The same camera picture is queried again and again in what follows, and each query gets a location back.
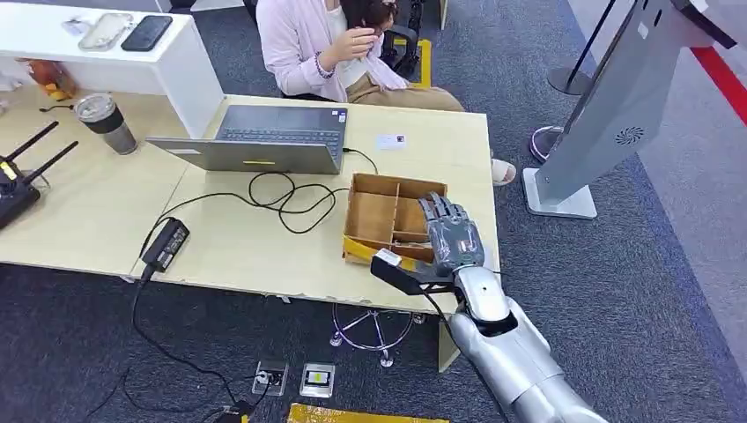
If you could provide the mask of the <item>person's right hand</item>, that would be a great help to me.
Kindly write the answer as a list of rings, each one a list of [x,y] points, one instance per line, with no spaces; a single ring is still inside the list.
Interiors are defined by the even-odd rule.
[[[343,32],[333,43],[336,63],[366,56],[379,39],[379,33],[369,27],[357,27]]]

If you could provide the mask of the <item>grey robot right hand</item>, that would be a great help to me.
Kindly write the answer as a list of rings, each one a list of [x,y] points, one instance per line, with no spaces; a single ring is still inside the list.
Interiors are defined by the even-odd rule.
[[[433,267],[439,277],[464,266],[483,266],[484,246],[477,225],[460,204],[434,191],[418,199],[433,250]]]

